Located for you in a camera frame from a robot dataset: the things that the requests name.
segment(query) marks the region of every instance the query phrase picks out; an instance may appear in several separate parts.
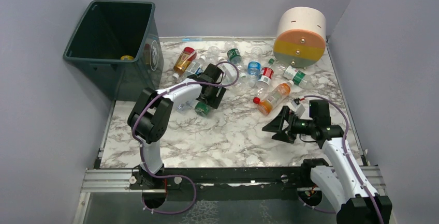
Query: orange juice bottle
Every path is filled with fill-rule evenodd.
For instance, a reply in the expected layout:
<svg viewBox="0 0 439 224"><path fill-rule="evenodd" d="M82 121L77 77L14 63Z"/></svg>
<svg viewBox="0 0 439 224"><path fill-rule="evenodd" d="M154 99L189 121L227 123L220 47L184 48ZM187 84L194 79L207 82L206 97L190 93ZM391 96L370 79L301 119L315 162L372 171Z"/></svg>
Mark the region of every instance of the orange juice bottle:
<svg viewBox="0 0 439 224"><path fill-rule="evenodd" d="M268 115L285 97L289 95L293 81L279 84L264 100L258 104L258 110Z"/></svg>

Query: dark green bin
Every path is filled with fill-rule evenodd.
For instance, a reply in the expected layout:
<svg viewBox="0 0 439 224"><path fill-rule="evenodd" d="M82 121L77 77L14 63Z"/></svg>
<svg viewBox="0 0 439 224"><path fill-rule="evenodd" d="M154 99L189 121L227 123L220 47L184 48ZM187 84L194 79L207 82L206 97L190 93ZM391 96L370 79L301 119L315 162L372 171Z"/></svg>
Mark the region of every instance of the dark green bin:
<svg viewBox="0 0 439 224"><path fill-rule="evenodd" d="M157 89L163 71L154 3L93 1L78 23L64 59L74 64L110 99L136 101ZM133 60L121 60L124 55Z"/></svg>

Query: white marble tabletop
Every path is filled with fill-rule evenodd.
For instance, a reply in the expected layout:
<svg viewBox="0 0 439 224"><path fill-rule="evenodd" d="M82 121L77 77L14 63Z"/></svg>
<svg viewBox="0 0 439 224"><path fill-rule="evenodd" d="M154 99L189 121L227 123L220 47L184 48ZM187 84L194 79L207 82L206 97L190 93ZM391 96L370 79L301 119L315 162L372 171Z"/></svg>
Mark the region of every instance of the white marble tabletop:
<svg viewBox="0 0 439 224"><path fill-rule="evenodd" d="M248 64L250 50L254 46L264 51L263 60L273 56L274 40L237 41L239 51ZM165 59L161 88L172 85L172 67L184 47L192 47L200 54L206 54L210 46L224 49L224 41L162 42ZM268 116L263 116L252 103L254 89L228 90L217 110L208 117L198 116L193 110L181 114L173 110L168 129L160 140L162 159L166 167L274 167L299 166L307 158L328 158L315 143L304 143L297 139L294 144L272 140L273 133L261 131L262 127L277 116L283 105L290 108L293 98L304 95L325 96L337 103L345 112L346 108L337 83L331 60L326 51L314 65L303 70L318 80L314 90L304 90L293 86L289 97ZM286 82L282 75L274 75L272 90ZM302 118L308 118L308 101L303 101L306 111ZM108 130L101 168L132 168L140 163L139 145L131 136L126 124L134 102L117 101ZM331 106L332 122L343 129L345 124L341 114ZM347 135L349 145L357 161L360 153L352 129Z"/></svg>

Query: screw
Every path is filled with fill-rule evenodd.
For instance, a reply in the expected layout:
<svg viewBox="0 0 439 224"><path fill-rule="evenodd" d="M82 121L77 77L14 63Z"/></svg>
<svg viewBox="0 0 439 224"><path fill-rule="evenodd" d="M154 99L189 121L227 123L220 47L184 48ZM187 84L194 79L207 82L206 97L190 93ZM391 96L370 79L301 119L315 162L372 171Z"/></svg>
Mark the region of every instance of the screw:
<svg viewBox="0 0 439 224"><path fill-rule="evenodd" d="M179 177L179 176L174 177L174 183L180 184L181 181L182 181L181 177Z"/></svg>
<svg viewBox="0 0 439 224"><path fill-rule="evenodd" d="M281 181L282 181L283 183L288 182L288 176L287 176L287 175L283 174L283 175L281 176L281 178L283 178L283 179L281 179Z"/></svg>

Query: round drum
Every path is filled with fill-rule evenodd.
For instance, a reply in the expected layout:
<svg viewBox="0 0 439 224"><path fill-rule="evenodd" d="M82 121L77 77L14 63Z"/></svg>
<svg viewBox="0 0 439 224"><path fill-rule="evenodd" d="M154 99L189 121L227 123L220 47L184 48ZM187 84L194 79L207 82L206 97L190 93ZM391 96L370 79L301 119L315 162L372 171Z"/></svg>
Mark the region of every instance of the round drum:
<svg viewBox="0 0 439 224"><path fill-rule="evenodd" d="M325 16L314 8L286 11L279 22L274 56L285 65L303 68L316 63L325 52Z"/></svg>

